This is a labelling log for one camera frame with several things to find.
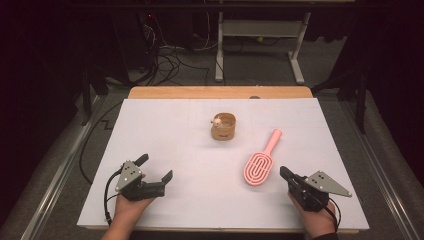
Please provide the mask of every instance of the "dark background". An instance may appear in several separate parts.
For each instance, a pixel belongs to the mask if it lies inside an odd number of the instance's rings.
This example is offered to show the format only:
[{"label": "dark background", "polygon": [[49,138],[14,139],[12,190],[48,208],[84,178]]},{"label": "dark background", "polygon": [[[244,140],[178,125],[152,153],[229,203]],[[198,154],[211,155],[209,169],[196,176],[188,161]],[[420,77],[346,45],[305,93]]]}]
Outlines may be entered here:
[{"label": "dark background", "polygon": [[[370,49],[379,47],[379,51],[372,51],[375,58],[366,71],[368,89],[403,156],[423,183],[420,168],[423,151],[420,148],[424,146],[424,24],[414,1],[403,1],[403,5],[405,7],[396,8],[390,17],[346,12],[312,14],[305,39],[314,41],[324,36],[330,42],[349,36],[333,76],[368,59]],[[148,64],[150,55],[140,44],[143,39],[134,14],[73,12],[54,0],[9,1],[3,2],[0,9],[3,110],[0,151],[3,173],[0,179],[5,193],[1,200],[2,224],[32,171],[75,116],[77,109],[73,102],[82,91],[84,74],[89,76],[97,91],[105,94],[105,76],[130,84],[127,69]],[[205,22],[201,21],[204,14],[154,14],[164,26],[164,36],[187,49],[192,47],[192,33],[207,35],[207,26],[199,24]],[[259,19],[294,16],[280,13],[231,15]],[[211,13],[212,39],[217,37],[216,19],[217,14]]]}]

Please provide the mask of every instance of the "cable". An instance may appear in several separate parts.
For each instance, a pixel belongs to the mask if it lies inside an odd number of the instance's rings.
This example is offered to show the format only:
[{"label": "cable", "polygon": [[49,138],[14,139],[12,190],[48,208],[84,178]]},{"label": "cable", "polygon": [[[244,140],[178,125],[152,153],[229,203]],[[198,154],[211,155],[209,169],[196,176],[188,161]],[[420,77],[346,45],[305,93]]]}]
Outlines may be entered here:
[{"label": "cable", "polygon": [[[327,207],[326,204],[323,204],[318,198],[316,198],[314,195],[312,195],[308,191],[306,191],[306,193],[308,194],[309,197],[313,198],[316,202],[318,202],[324,208],[324,210],[327,211],[328,214],[330,214],[330,216],[334,219],[334,229],[337,232],[338,229],[339,229],[339,224],[340,224],[341,218],[340,218],[339,221],[337,221],[336,215],[334,215],[334,213]],[[341,216],[341,212],[340,212],[340,209],[339,209],[338,206],[337,206],[337,209],[339,211],[339,216]]]},{"label": "cable", "polygon": [[330,198],[330,201],[334,203],[334,206],[336,206],[337,211],[339,212],[339,222],[337,223],[337,229],[338,229],[340,226],[340,222],[342,221],[342,212],[340,211],[339,205],[337,205],[337,203],[332,198]]},{"label": "cable", "polygon": [[110,226],[110,224],[112,224],[112,218],[110,217],[110,213],[109,213],[109,211],[107,209],[107,202],[108,202],[107,193],[108,193],[108,190],[109,190],[110,183],[112,182],[112,180],[116,176],[118,176],[119,174],[121,174],[121,172],[122,172],[122,167],[118,171],[114,172],[112,174],[112,176],[110,176],[109,180],[106,183],[105,194],[104,194],[104,198],[103,198],[103,206],[104,206],[104,209],[105,209],[106,221],[109,224],[109,226]]},{"label": "cable", "polygon": [[100,123],[101,120],[103,120],[103,118],[106,116],[106,114],[108,114],[109,112],[111,112],[115,107],[121,105],[123,103],[123,101],[113,105],[109,110],[107,110],[100,118],[99,120],[97,120],[97,122],[93,125],[93,127],[90,130],[90,133],[87,136],[87,139],[84,142],[84,145],[82,146],[81,149],[81,153],[80,153],[80,157],[79,157],[79,169],[81,171],[82,176],[85,178],[85,180],[92,185],[93,182],[87,177],[87,175],[84,172],[84,169],[82,168],[82,156],[84,154],[85,151],[85,147],[87,146],[88,140],[90,140],[91,134],[94,132],[94,129],[97,127],[97,125]]},{"label": "cable", "polygon": [[118,194],[115,194],[115,195],[113,195],[113,196],[110,196],[110,197],[107,199],[107,201],[109,202],[109,200],[110,200],[110,199],[112,199],[112,198],[114,198],[114,197],[117,197],[118,195],[121,195],[121,194],[119,194],[119,193],[118,193]]},{"label": "cable", "polygon": [[222,80],[224,82],[224,86],[227,86],[227,80],[225,79],[225,73],[224,73],[224,69],[222,69],[221,65],[219,64],[218,60],[215,59],[216,65],[218,65],[219,69],[221,69],[222,72]]}]

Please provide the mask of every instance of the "gray carpet floor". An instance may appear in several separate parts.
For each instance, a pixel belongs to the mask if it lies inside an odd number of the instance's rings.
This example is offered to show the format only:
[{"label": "gray carpet floor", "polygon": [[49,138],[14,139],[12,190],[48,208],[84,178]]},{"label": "gray carpet floor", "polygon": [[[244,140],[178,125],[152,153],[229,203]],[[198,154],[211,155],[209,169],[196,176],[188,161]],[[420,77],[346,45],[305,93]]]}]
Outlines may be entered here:
[{"label": "gray carpet floor", "polygon": [[[306,86],[313,87],[325,81],[330,75],[337,56],[343,47],[344,40],[326,43],[323,40],[305,42],[299,55],[299,64],[302,69]],[[224,58],[225,82],[214,81],[215,51],[177,50],[181,62],[179,72],[162,85],[223,85],[228,86],[290,86],[296,85],[290,64],[286,55],[294,46],[293,40],[281,40],[271,46],[246,43],[243,50],[237,41],[231,39],[224,42],[227,50]],[[161,54],[172,53],[173,50],[162,49]],[[157,75],[155,82],[166,77],[166,70],[171,69],[172,63],[161,65],[163,70]],[[131,76],[138,77],[137,71]],[[101,97],[98,111],[91,119],[92,123],[98,120],[97,126],[91,128],[88,142],[81,158],[81,166],[89,179],[94,179],[97,166],[112,133],[110,129],[117,119],[117,106],[108,112],[114,105],[121,102],[128,95],[129,89],[111,87],[108,96]],[[381,120],[378,109],[367,96],[367,110],[365,116],[366,134],[358,134],[353,123],[352,111],[355,102],[339,102],[336,98],[337,89],[323,90],[315,95],[318,98],[333,138],[339,149],[342,160],[357,194],[360,196],[362,208],[370,225],[370,230],[354,235],[340,235],[340,239],[420,239],[424,232],[420,226],[424,224],[424,191],[417,182],[409,166],[405,163],[398,148],[391,139],[390,132]],[[81,99],[77,99],[80,111],[74,120],[63,131],[55,144],[46,154],[43,161],[35,169],[31,182],[16,203],[7,222],[0,230],[0,239],[21,239],[31,218],[43,199],[56,171],[59,169],[67,154],[75,145],[83,127],[81,126],[84,113]],[[78,166],[83,142],[78,145],[74,157],[74,164],[66,177],[66,183],[54,201],[54,207],[45,224],[42,225],[35,239],[100,239],[104,231],[88,230],[76,225],[90,185],[84,179]],[[378,159],[383,169],[383,177],[376,174],[371,157]],[[396,209],[390,205],[390,195],[385,192],[389,180],[389,188],[394,190],[395,197],[401,202],[408,224],[417,232],[408,236],[402,223],[396,217]],[[222,233],[138,233],[142,239],[302,239],[299,235],[282,234],[222,234]]]}]

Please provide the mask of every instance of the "black cable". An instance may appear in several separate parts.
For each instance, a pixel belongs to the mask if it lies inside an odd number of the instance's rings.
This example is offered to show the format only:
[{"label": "black cable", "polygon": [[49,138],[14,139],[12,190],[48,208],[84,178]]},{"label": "black cable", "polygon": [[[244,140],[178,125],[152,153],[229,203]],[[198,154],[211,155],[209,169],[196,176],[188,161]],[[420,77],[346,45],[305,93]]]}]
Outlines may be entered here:
[{"label": "black cable", "polygon": [[110,200],[110,199],[112,199],[112,198],[114,198],[114,197],[117,197],[118,195],[120,195],[120,194],[118,193],[118,194],[115,194],[115,195],[113,195],[113,196],[110,196],[110,197],[107,199],[107,201],[109,202],[109,200]]},{"label": "black cable", "polygon": [[207,67],[194,67],[191,65],[188,65],[186,63],[184,63],[183,61],[181,61],[181,59],[178,57],[178,53],[177,53],[177,49],[175,49],[175,58],[181,63],[181,65],[189,67],[189,68],[193,68],[193,69],[199,69],[199,70],[206,70],[206,74],[205,74],[205,80],[207,80],[208,78],[208,74],[209,74],[209,68]]},{"label": "black cable", "polygon": [[108,193],[108,190],[109,190],[109,185],[110,185],[110,183],[112,182],[112,180],[113,180],[116,176],[118,176],[119,174],[121,174],[121,172],[122,172],[122,168],[121,168],[121,169],[119,169],[118,171],[114,172],[114,173],[112,174],[112,176],[110,176],[109,180],[108,180],[108,181],[107,181],[107,183],[106,183],[105,195],[104,195],[104,198],[103,198],[103,204],[104,204],[104,209],[105,209],[106,221],[107,221],[107,223],[109,224],[109,226],[110,226],[110,224],[112,224],[112,218],[110,217],[110,213],[109,213],[109,211],[108,211],[108,209],[107,209],[107,201],[108,201],[107,193]]},{"label": "black cable", "polygon": [[224,69],[222,69],[221,65],[218,63],[218,60],[215,59],[216,65],[218,65],[219,69],[221,69],[222,72],[222,80],[224,82],[224,86],[227,86],[227,80],[225,79],[225,73],[224,73]]},{"label": "black cable", "polygon": [[222,50],[224,52],[228,52],[228,53],[241,53],[243,51],[243,47],[244,47],[243,40],[239,37],[234,37],[233,39],[236,39],[240,42],[240,45],[241,45],[240,49],[238,49],[237,51],[230,51],[230,50],[224,49],[224,47],[223,47]]},{"label": "black cable", "polygon": [[85,180],[90,184],[90,185],[92,185],[93,184],[93,182],[87,177],[87,175],[85,174],[85,172],[84,172],[84,169],[82,168],[82,156],[83,156],[83,154],[84,154],[84,151],[85,151],[85,147],[87,146],[87,143],[88,143],[88,140],[90,140],[90,137],[91,137],[91,134],[94,132],[94,129],[97,127],[97,125],[100,123],[100,121],[102,121],[103,120],[103,118],[106,116],[106,114],[108,114],[109,112],[111,112],[115,107],[117,107],[117,106],[119,106],[119,105],[121,105],[122,104],[122,102],[123,101],[121,101],[121,102],[119,102],[119,103],[117,103],[117,104],[115,104],[114,106],[112,106],[109,110],[107,110],[100,118],[99,118],[99,120],[97,120],[97,122],[93,125],[93,127],[91,128],[91,130],[90,130],[90,133],[88,134],[88,136],[87,136],[87,139],[85,140],[85,142],[84,142],[84,145],[82,146],[82,149],[81,149],[81,153],[80,153],[80,157],[79,157],[79,169],[80,169],[80,171],[81,171],[81,174],[82,174],[82,176],[85,178]]},{"label": "black cable", "polygon": [[313,198],[315,201],[317,201],[323,208],[325,211],[328,212],[328,214],[330,214],[330,216],[334,219],[334,230],[337,232],[339,229],[339,224],[340,222],[337,221],[336,215],[334,215],[334,213],[327,207],[327,204],[322,203],[318,198],[316,198],[314,195],[310,194],[308,191],[306,192],[308,194],[309,197]]},{"label": "black cable", "polygon": [[337,211],[339,212],[339,222],[337,223],[337,228],[340,226],[340,222],[342,221],[342,212],[340,211],[339,205],[337,205],[337,203],[330,198],[330,201],[334,203],[334,206],[336,206]]}]

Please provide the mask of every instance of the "table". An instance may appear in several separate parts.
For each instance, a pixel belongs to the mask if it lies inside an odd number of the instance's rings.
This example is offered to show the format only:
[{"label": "table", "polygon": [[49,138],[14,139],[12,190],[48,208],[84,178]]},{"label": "table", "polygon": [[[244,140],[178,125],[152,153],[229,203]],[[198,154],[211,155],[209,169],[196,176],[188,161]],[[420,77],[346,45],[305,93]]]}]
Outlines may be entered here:
[{"label": "table", "polygon": [[[311,2],[354,2],[355,0],[315,0]],[[305,0],[249,0],[247,2],[309,2]],[[216,54],[215,81],[221,82],[224,79],[224,52],[222,51],[222,41],[224,36],[252,36],[252,37],[286,37],[296,38],[296,45],[293,51],[289,51],[288,58],[293,70],[296,83],[304,85],[305,80],[300,70],[297,57],[303,38],[306,33],[310,12],[305,12],[302,20],[298,21],[263,21],[263,20],[224,20],[224,13],[220,12],[218,17],[218,51]]]},{"label": "table", "polygon": [[[236,136],[228,142],[210,137],[212,113],[221,110],[239,117]],[[262,118],[257,113],[273,117]],[[252,124],[258,120],[262,125]],[[283,129],[283,137],[272,153],[276,159],[274,172],[263,185],[252,188],[245,184],[242,171],[237,174],[237,169],[244,166],[253,152],[263,150],[275,127]],[[136,160],[144,153],[150,156],[141,167],[148,174],[146,182],[158,181],[171,169],[174,178],[166,186],[165,197],[146,210],[136,229],[301,232],[303,226],[297,210],[286,195],[287,183],[275,173],[282,164],[308,176],[319,167],[325,168],[326,173],[353,193],[352,198],[333,197],[342,212],[350,216],[343,219],[340,231],[369,228],[319,103],[306,87],[132,89],[121,108],[79,226],[107,227],[100,204],[106,180],[125,160]],[[109,210],[113,209],[114,201],[110,201]]]}]

